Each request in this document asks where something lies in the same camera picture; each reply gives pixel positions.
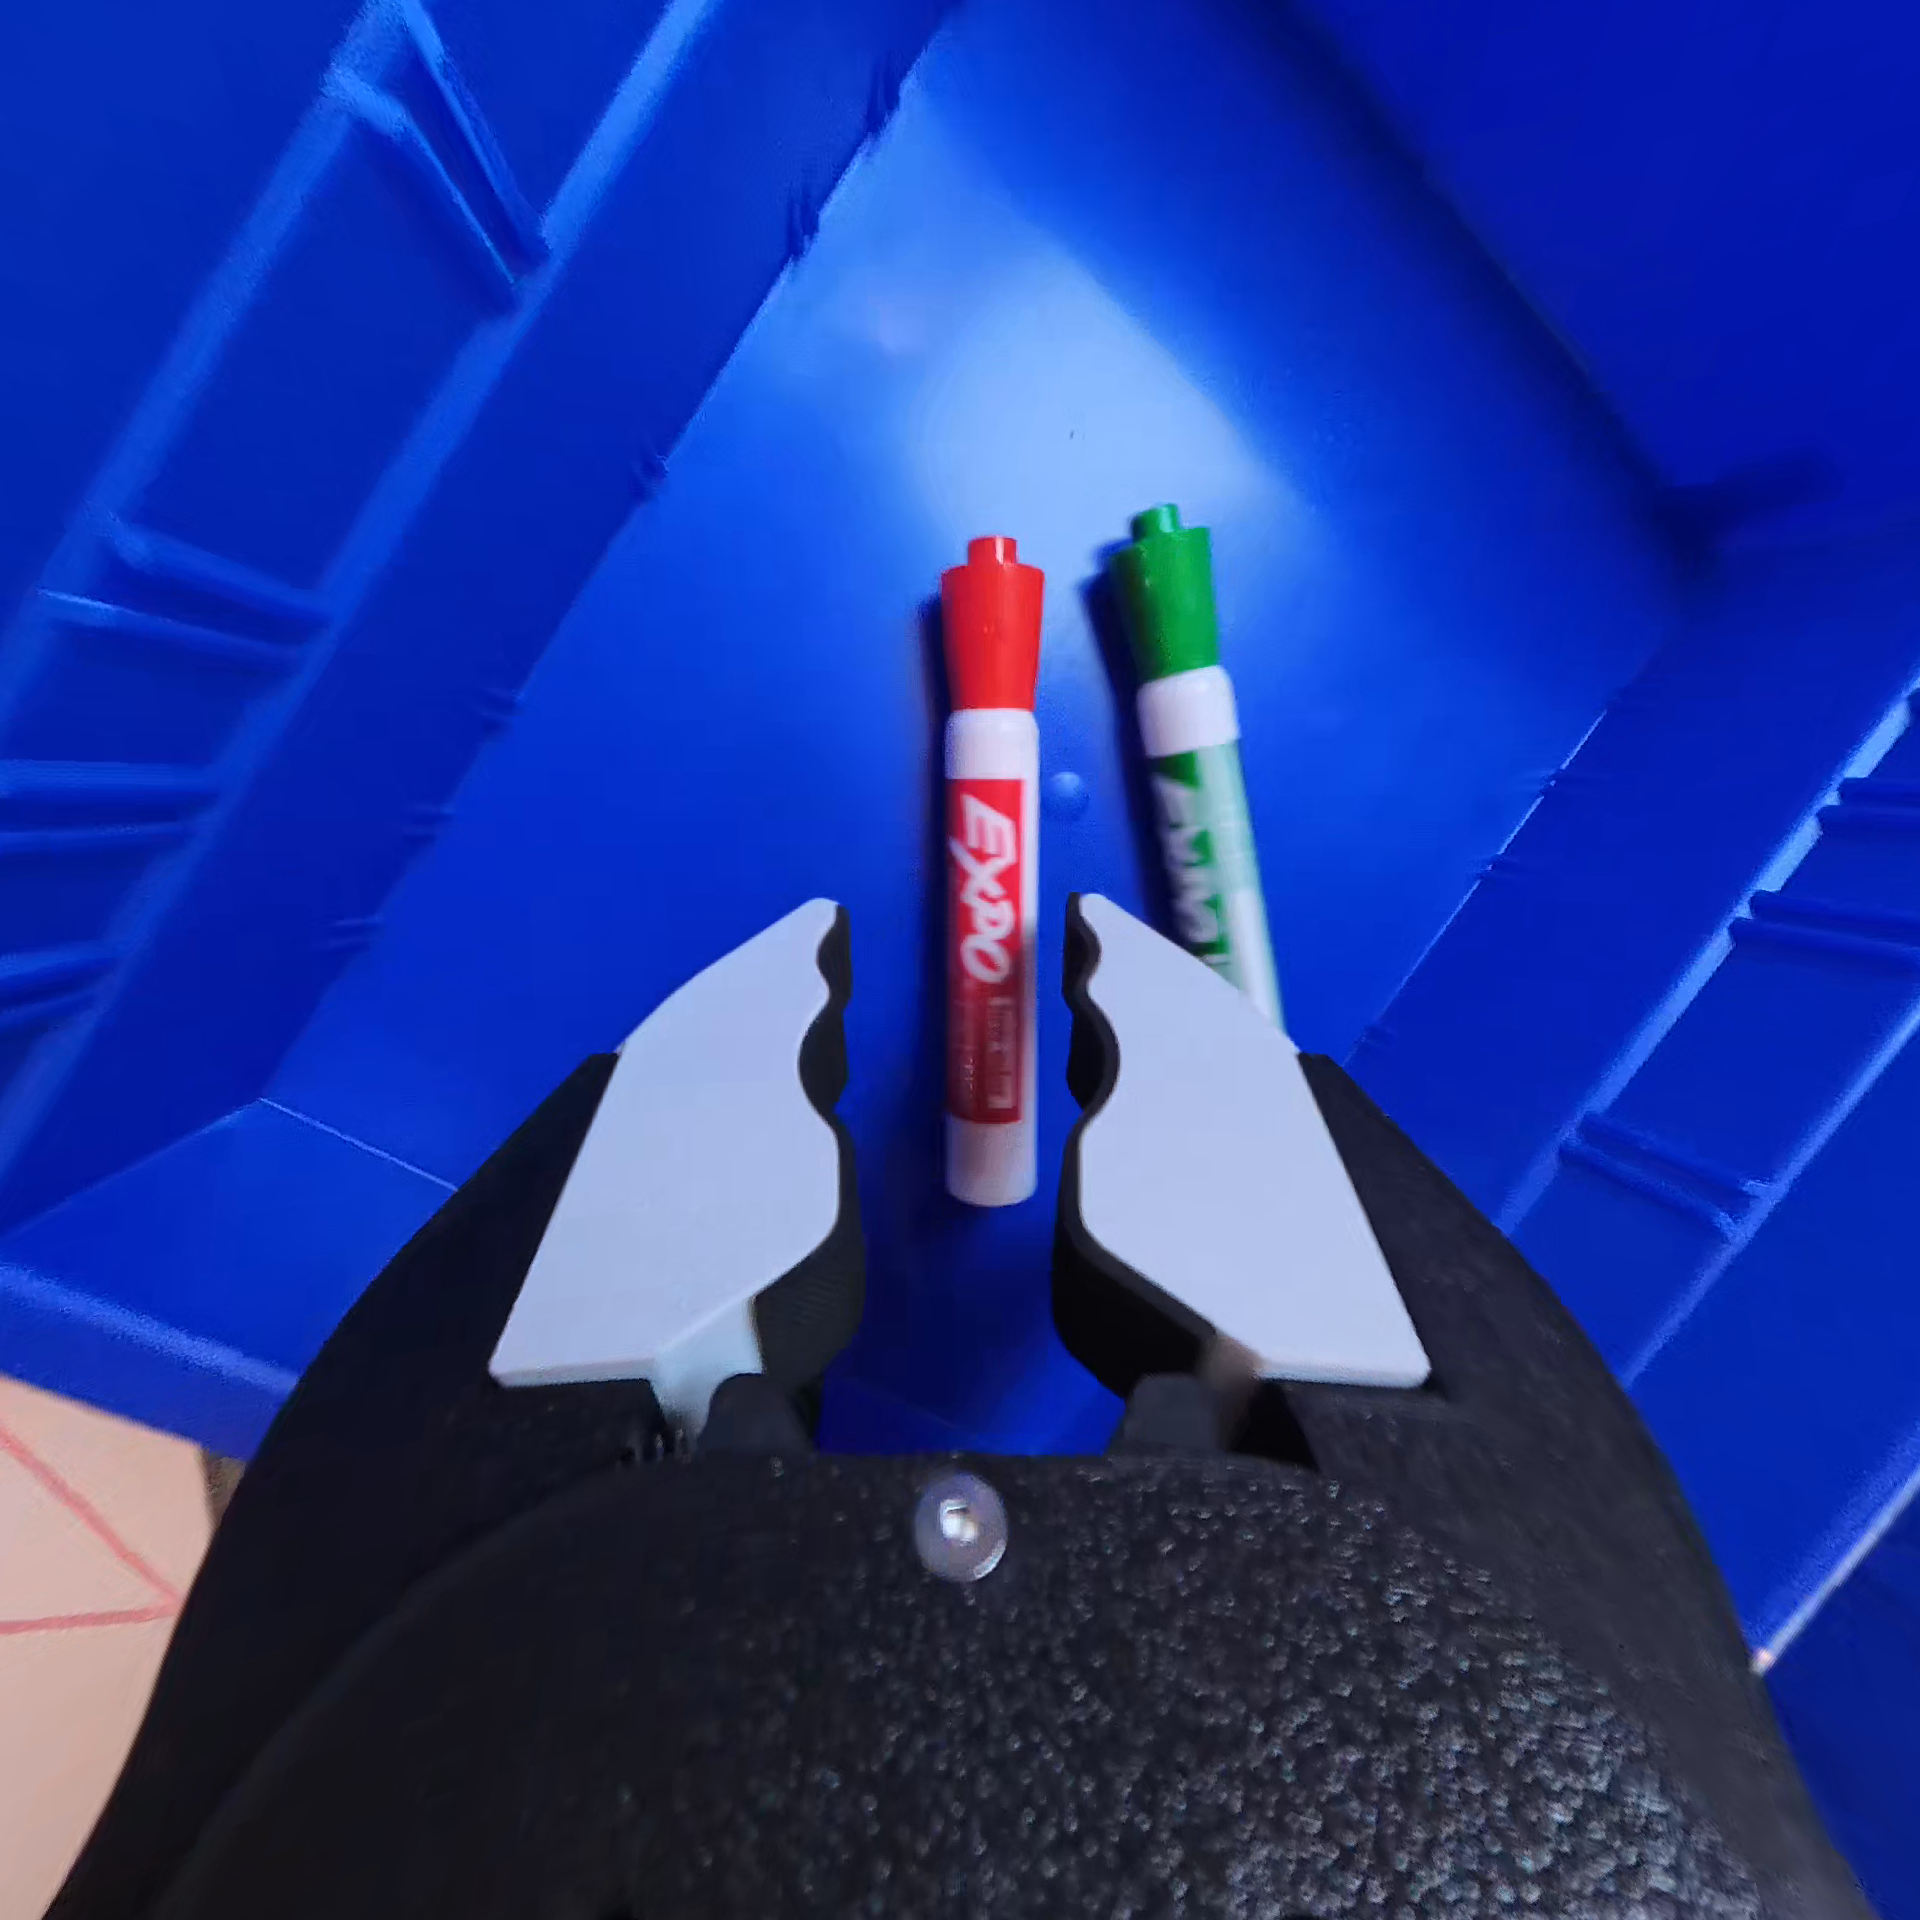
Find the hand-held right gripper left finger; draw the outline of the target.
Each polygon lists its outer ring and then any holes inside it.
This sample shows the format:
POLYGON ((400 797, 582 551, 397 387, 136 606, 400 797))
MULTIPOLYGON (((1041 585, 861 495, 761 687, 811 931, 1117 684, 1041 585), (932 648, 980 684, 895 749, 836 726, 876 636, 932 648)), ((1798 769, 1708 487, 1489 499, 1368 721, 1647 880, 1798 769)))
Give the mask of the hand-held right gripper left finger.
POLYGON ((815 1388, 863 1305, 836 1111, 851 987, 847 912, 808 899, 630 1031, 491 1353, 497 1384, 815 1388))

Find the white whiteboard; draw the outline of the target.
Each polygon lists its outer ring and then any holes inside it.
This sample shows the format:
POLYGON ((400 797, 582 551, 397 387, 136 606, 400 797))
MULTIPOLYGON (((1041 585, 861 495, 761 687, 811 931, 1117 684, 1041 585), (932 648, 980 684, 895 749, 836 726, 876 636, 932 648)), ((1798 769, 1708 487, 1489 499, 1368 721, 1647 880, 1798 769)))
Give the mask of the white whiteboard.
POLYGON ((46 1915, 105 1811, 241 1471, 3 1380, 4 1917, 46 1915))

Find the blue storage bin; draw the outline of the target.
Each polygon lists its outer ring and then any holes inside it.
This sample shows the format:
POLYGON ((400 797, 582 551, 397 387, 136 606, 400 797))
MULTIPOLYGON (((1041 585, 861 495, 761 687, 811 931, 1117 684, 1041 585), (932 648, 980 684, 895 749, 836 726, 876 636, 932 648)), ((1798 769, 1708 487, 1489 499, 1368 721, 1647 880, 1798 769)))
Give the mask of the blue storage bin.
POLYGON ((1915 1915, 1915 5, 4 5, 4 1368, 245 1462, 54 1915, 1915 1915), (1164 503, 1425 1388, 1054 1325, 1164 503), (496 1382, 808 899, 851 1344, 496 1382))

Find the green whiteboard marker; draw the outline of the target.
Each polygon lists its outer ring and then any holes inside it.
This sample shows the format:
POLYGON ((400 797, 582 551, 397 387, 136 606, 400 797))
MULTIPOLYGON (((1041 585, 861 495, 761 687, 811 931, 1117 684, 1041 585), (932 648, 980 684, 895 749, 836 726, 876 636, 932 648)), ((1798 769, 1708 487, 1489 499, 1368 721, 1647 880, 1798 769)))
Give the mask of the green whiteboard marker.
POLYGON ((1169 935, 1284 1027, 1228 669, 1135 678, 1135 721, 1169 935))

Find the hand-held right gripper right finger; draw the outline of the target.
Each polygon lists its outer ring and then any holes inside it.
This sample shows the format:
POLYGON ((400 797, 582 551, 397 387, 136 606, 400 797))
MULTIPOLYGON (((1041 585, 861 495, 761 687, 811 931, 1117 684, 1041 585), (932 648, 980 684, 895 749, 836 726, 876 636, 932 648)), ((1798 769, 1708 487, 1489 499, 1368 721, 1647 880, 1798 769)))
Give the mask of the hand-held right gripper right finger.
POLYGON ((1428 1353, 1289 1036, 1100 893, 1071 1015, 1051 1317, 1094 1380, 1425 1388, 1428 1353))

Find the red whiteboard marker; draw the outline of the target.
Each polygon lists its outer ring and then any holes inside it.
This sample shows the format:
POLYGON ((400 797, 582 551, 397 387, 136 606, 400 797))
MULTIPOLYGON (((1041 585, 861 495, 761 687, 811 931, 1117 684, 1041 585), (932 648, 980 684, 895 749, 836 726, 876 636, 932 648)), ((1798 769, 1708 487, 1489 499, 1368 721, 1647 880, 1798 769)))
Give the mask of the red whiteboard marker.
POLYGON ((975 1208, 1037 1189, 1040 721, 944 721, 944 1177, 975 1208))

